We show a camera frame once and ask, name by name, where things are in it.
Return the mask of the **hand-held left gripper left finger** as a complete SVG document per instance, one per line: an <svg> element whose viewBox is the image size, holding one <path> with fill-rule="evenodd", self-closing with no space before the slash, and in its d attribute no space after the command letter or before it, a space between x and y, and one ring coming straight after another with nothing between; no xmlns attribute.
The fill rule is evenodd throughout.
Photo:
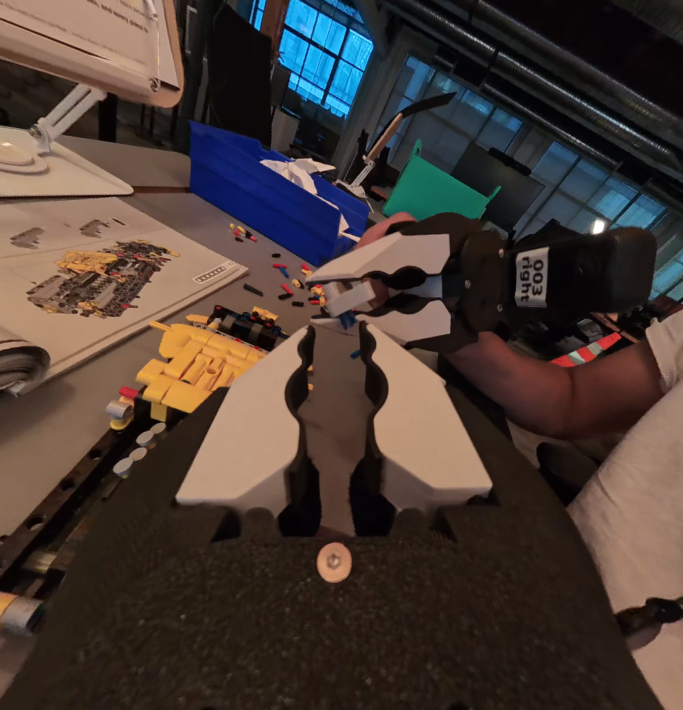
<svg viewBox="0 0 683 710"><path fill-rule="evenodd" d="M303 327L233 382L177 491L178 504L282 513L293 502L291 476L305 472L307 459L299 409L314 345L315 329Z"/></svg>

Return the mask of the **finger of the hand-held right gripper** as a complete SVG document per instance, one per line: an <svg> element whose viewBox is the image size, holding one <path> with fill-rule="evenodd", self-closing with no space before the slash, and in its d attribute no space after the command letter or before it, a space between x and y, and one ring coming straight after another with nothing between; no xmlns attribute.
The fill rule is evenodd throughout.
<svg viewBox="0 0 683 710"><path fill-rule="evenodd" d="M351 315L355 322L373 325L406 347L451 332L452 316L439 298L396 294L381 306L352 310Z"/></svg>
<svg viewBox="0 0 683 710"><path fill-rule="evenodd" d="M421 284L440 275L450 258L448 233L405 235L399 232L353 249L319 267L306 283L357 282L390 279L391 283Z"/></svg>

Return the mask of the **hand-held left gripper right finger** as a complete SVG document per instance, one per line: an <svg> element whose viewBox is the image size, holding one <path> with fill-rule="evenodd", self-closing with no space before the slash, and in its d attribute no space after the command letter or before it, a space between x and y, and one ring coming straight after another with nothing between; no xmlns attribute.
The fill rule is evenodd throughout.
<svg viewBox="0 0 683 710"><path fill-rule="evenodd" d="M396 511L424 514L487 497L492 482L445 380L372 324L360 324L359 339L371 485Z"/></svg>

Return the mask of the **short grey holed beam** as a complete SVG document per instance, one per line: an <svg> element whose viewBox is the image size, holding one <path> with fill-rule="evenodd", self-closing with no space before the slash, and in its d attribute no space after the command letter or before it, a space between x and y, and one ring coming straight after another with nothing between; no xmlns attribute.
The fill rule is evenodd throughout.
<svg viewBox="0 0 683 710"><path fill-rule="evenodd" d="M322 286L325 308L330 317L340 317L360 305L373 301L376 294L368 280L345 283L334 281Z"/></svg>

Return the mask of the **yellow black brick car model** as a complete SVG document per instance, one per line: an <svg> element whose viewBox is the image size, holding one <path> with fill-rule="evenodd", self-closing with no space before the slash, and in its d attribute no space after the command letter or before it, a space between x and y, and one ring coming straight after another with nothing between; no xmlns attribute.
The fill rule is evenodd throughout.
<svg viewBox="0 0 683 710"><path fill-rule="evenodd" d="M110 429L14 533L0 537L0 637L32 635L44 602L19 590L35 583L39 594L57 583L71 561L68 535L85 531L84 515L142 470L146 454L206 399L217 392L222 398L237 378L288 338L276 318L261 308L239 314L216 306L209 317L191 315L186 323L151 322L163 332L159 356L138 372L135 388L122 388L109 404ZM186 425L149 465L154 483L173 490L160 490L167 503L176 502L209 427L203 420ZM292 484L293 502L272 514L283 514L283 531L294 533L305 484Z"/></svg>

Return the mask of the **pile of small coloured pins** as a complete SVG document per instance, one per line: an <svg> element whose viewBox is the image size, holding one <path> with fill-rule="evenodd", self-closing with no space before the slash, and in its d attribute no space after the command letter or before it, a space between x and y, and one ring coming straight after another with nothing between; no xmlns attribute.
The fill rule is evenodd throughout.
<svg viewBox="0 0 683 710"><path fill-rule="evenodd" d="M252 242L257 242L257 237L253 234L253 232L249 231L248 229L245 229L241 225L236 225L234 223L231 223L230 229L237 241L242 242L244 240L244 238L246 238ZM304 283L302 283L302 281L300 279L296 279L296 278L291 279L290 274L288 273L288 270L287 270L287 265L282 262L276 261L272 264L272 266L276 270L279 270L281 272L283 278L285 279L281 285L281 289L283 290L283 293L281 293L278 296L279 300L289 300L290 298L293 298L293 305L295 305L296 307L301 307L304 305L304 303L300 300L302 298L302 296L301 295L299 297L293 296L293 292L295 290L302 291L302 290L307 289L310 291L310 294L311 294L309 297L307 297L307 300L310 303L310 305L317 305L320 307L319 315L321 316L322 320L337 319L337 321L339 322L338 317L330 317L326 308L325 308L326 299L324 296L324 291L322 289L322 285L314 284L312 282L306 283L306 285L305 285ZM312 273L312 271L310 271L307 268L307 266L304 263L302 264L302 274L305 276L315 275ZM351 334L350 332L347 332L347 331L346 332L344 331L344 333L347 335Z"/></svg>

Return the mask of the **person's right forearm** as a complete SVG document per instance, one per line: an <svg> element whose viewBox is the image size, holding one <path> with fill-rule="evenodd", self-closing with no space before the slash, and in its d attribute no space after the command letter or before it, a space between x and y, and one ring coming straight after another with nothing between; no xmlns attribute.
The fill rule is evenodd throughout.
<svg viewBox="0 0 683 710"><path fill-rule="evenodd" d="M630 430L664 396L648 342L564 368L512 350L498 335L447 357L506 418L551 439L592 439Z"/></svg>

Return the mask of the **grey desk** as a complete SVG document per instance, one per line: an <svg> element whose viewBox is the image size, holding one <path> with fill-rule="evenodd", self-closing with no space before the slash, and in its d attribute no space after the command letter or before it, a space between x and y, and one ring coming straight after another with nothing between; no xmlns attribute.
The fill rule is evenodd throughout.
<svg viewBox="0 0 683 710"><path fill-rule="evenodd" d="M279 316L293 334L310 321L313 309L278 300L283 277L272 267L274 253L298 271L310 261L297 258L257 232L257 243L234 240L230 223L243 224L188 192L136 192L124 201L232 261L248 267L246 278L209 295L186 314L210 313L215 305L241 311L260 304ZM352 534L349 476L364 451L370 403L364 394L365 368L351 353L356 332L316 331L313 390L300 409L307 422L312 461L320 473L322 525ZM97 358L44 383L26 395L0 395L0 536L13 533L106 432L107 404L157 355L159 333L148 329Z"/></svg>

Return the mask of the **orange traffic cone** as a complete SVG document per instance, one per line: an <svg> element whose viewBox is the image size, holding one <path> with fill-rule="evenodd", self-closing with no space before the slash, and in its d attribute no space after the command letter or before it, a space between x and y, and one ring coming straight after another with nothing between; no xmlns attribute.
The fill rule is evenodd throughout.
<svg viewBox="0 0 683 710"><path fill-rule="evenodd" d="M623 338L620 334L612 333L575 351L559 356L551 362L563 368L580 366L606 354L610 349L614 349L622 340Z"/></svg>

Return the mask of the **large black screen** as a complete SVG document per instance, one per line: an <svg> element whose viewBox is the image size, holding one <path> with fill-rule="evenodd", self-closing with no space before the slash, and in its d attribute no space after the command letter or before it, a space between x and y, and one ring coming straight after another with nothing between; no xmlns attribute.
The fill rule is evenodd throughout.
<svg viewBox="0 0 683 710"><path fill-rule="evenodd" d="M478 193L489 197L482 219L499 229L512 232L517 223L544 191L531 170L495 148L485 150L469 144L451 176Z"/></svg>

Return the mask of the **blue plastic bin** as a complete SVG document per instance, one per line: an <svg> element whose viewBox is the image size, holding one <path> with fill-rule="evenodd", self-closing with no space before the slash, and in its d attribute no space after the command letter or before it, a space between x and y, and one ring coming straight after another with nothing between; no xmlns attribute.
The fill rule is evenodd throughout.
<svg viewBox="0 0 683 710"><path fill-rule="evenodd" d="M302 171L311 192L281 166L295 162L254 138L196 121L190 127L190 190L279 246L320 266L351 249L370 208L319 172Z"/></svg>

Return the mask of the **open instruction booklet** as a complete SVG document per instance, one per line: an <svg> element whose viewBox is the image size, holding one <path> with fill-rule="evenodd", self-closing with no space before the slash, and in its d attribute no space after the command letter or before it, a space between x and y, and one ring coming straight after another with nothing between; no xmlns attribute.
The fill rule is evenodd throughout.
<svg viewBox="0 0 683 710"><path fill-rule="evenodd" d="M0 393L19 395L248 268L115 198L0 202Z"/></svg>

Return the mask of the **black badge reel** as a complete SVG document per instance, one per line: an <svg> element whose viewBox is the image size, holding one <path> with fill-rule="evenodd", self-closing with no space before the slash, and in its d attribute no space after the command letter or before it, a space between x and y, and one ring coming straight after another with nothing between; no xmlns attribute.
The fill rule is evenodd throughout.
<svg viewBox="0 0 683 710"><path fill-rule="evenodd" d="M683 620L683 596L678 599L650 598L641 607L615 614L622 637L631 649L650 644L662 627Z"/></svg>

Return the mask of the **printed instruction sheet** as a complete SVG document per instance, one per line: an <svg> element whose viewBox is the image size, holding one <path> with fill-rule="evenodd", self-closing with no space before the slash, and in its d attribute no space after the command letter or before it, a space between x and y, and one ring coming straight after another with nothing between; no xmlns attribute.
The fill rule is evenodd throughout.
<svg viewBox="0 0 683 710"><path fill-rule="evenodd" d="M121 95L181 91L173 1L0 1L0 59Z"/></svg>

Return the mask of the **metal ventilation duct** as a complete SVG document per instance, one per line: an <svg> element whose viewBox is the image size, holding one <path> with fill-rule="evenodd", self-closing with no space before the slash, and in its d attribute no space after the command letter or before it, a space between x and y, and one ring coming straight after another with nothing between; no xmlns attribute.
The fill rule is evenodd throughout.
<svg viewBox="0 0 683 710"><path fill-rule="evenodd" d="M683 180L683 43L669 1L384 1L608 140ZM683 31L683 14L672 18Z"/></svg>

